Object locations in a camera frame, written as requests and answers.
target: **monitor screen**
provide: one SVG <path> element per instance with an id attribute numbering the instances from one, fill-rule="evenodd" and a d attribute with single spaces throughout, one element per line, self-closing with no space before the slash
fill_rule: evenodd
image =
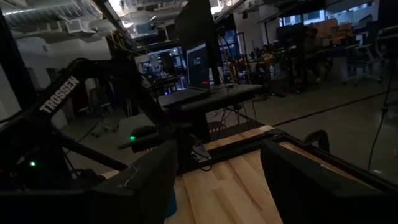
<path id="1" fill-rule="evenodd" d="M 187 68 L 189 87 L 210 88 L 211 74 L 206 43 L 187 50 Z"/>
<path id="2" fill-rule="evenodd" d="M 189 0 L 188 4 L 175 18 L 174 23 L 184 56 L 187 56 L 188 49 L 206 42 L 210 53 L 208 60 L 209 67 L 212 70 L 212 79 L 214 79 L 215 84 L 220 84 L 217 67 L 222 65 L 222 60 L 217 31 L 211 15 L 210 2 Z"/>

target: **ceiling light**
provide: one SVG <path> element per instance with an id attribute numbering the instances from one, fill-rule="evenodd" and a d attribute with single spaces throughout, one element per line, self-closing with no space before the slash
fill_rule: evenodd
<path id="1" fill-rule="evenodd" d="M 221 10 L 223 10 L 223 8 L 221 6 L 215 6 L 215 7 L 211 7 L 210 11 L 211 11 L 211 15 L 216 14 L 217 12 L 221 12 Z"/>
<path id="2" fill-rule="evenodd" d="M 156 18 L 156 16 L 153 16 L 151 19 L 149 19 L 149 22 L 154 20 Z"/>
<path id="3" fill-rule="evenodd" d="M 116 12 L 115 12 L 115 10 L 113 9 L 113 7 L 111 6 L 111 4 L 110 4 L 109 2 L 106 2 L 104 5 L 105 5 L 105 7 L 107 8 L 107 10 L 109 11 L 109 13 L 111 13 L 113 19 L 114 19 L 115 21 L 116 21 L 116 20 L 119 20 L 119 16 L 116 14 Z"/>
<path id="4" fill-rule="evenodd" d="M 121 12 L 122 11 L 122 6 L 120 4 L 120 0 L 108 0 L 109 3 L 111 3 L 111 6 L 115 12 Z"/>
<path id="5" fill-rule="evenodd" d="M 133 22 L 127 22 L 127 21 L 122 21 L 122 24 L 124 28 L 130 28 L 132 25 L 134 25 Z"/>

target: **blue object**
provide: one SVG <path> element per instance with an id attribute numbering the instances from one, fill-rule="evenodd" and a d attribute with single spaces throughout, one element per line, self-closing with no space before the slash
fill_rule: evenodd
<path id="1" fill-rule="evenodd" d="M 166 211 L 166 218 L 172 216 L 177 212 L 177 200 L 175 199 L 175 191 L 173 189 L 172 196 L 170 198 L 169 206 Z"/>

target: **ceiling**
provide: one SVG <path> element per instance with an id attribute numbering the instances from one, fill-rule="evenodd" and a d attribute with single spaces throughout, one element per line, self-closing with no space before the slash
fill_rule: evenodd
<path id="1" fill-rule="evenodd" d="M 210 0 L 211 11 L 220 19 L 249 0 Z M 186 0 L 109 0 L 131 39 L 153 37 L 174 19 Z M 69 39 L 86 42 L 111 35 L 115 26 L 104 19 L 92 0 L 0 0 L 0 7 L 16 39 L 41 37 L 47 43 Z"/>

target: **black robotic arm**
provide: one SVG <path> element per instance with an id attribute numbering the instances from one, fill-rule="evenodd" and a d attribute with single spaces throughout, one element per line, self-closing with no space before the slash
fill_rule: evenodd
<path id="1" fill-rule="evenodd" d="M 109 80 L 114 88 L 119 88 L 126 96 L 134 100 L 156 125 L 160 138 L 164 141 L 176 139 L 179 142 L 180 169 L 187 170 L 187 167 L 195 166 L 190 155 L 192 145 L 189 143 L 188 134 L 179 131 L 179 127 L 170 122 L 162 108 L 141 85 L 140 75 L 132 69 L 131 63 L 128 61 L 94 61 L 85 58 L 72 61 L 67 68 L 60 71 L 59 77 L 42 92 L 37 102 L 29 110 L 0 129 L 2 145 L 0 148 L 0 170 L 2 171 L 0 182 L 9 182 L 10 177 L 19 176 L 19 179 L 30 179 L 30 183 L 56 181 L 57 183 L 52 184 L 50 188 L 64 185 L 71 178 L 68 167 L 66 164 L 54 164 L 55 162 L 53 162 L 64 161 L 62 149 L 54 149 L 61 147 L 115 170 L 127 168 L 127 165 L 119 161 L 57 134 L 52 128 L 51 118 L 72 96 L 76 88 L 84 85 L 87 78 Z M 29 166 L 27 163 L 34 159 L 44 160 L 45 170 L 49 172 L 44 175 L 45 177 L 43 177 L 43 173 L 34 174 L 27 170 L 26 167 Z M 55 176 L 65 178 L 55 180 Z"/>

